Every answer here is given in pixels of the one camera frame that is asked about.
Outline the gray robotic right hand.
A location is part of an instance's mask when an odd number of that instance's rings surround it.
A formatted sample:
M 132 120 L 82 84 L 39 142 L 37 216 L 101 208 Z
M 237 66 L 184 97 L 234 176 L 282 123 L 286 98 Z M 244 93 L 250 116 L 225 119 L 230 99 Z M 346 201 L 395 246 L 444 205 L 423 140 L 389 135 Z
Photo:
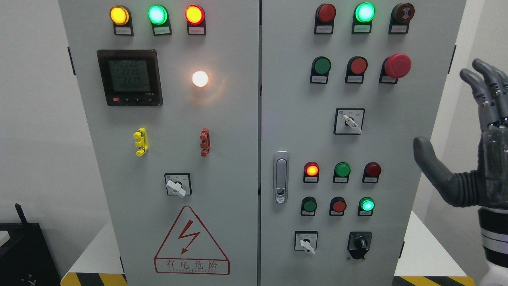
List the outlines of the gray robotic right hand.
M 414 138 L 414 160 L 448 204 L 506 210 L 507 75 L 478 58 L 472 67 L 474 71 L 462 69 L 460 78 L 470 85 L 478 105 L 481 137 L 477 169 L 451 172 L 437 159 L 432 143 L 424 137 Z

